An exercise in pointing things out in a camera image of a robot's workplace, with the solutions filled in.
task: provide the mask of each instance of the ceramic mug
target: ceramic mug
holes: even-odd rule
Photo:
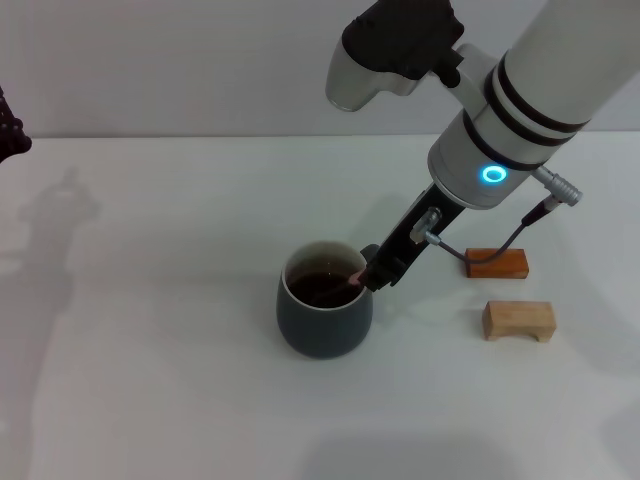
[[[356,348],[371,327],[372,293],[360,287],[344,305],[321,308],[308,305],[291,293],[290,286],[310,273],[333,273],[348,278],[363,270],[377,246],[362,252],[339,242],[315,242],[298,249],[286,262],[278,287],[278,326],[295,350],[312,358],[333,358]]]

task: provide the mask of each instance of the light wooden block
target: light wooden block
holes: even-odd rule
[[[466,254],[470,259],[481,260],[496,251],[496,248],[467,248]],[[527,275],[529,275],[529,263],[521,248],[505,250],[490,263],[467,264],[469,278],[527,278]]]
[[[556,320],[548,302],[491,301],[482,314],[482,326],[487,340],[528,335],[548,342],[556,330]]]

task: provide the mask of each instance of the dark liquid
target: dark liquid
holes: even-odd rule
[[[289,285],[302,303],[318,308],[346,305],[360,295],[362,287],[350,285],[349,277],[336,273],[309,273]]]

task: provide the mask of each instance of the white table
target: white table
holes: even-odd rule
[[[0,478],[640,478],[640,134],[560,150],[585,196],[517,241],[527,280],[430,247],[352,354],[282,340],[286,257],[381,241],[434,139],[40,140],[3,163]],[[444,237],[499,245],[545,195]],[[485,342],[490,299],[551,301],[558,331]]]

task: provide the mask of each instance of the black cable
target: black cable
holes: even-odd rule
[[[522,233],[522,231],[527,228],[527,225],[524,224],[520,224],[520,226],[518,228],[516,228],[515,232],[513,232],[511,234],[511,236],[509,237],[509,239],[504,242],[504,245],[502,245],[497,252],[492,253],[491,255],[489,255],[487,258],[480,258],[477,260],[473,260],[469,257],[467,257],[466,255],[461,254],[460,252],[456,251],[454,248],[450,247],[449,245],[447,245],[444,242],[440,242],[438,245],[442,248],[444,248],[447,252],[449,252],[451,255],[453,255],[454,257],[462,260],[464,263],[466,263],[467,265],[479,265],[479,264],[483,264],[483,263],[489,263],[494,261],[496,258],[498,258],[500,255],[502,255],[504,253],[504,251],[509,248],[509,246],[513,243],[513,241],[516,239],[516,237],[518,235],[520,235],[520,233]]]

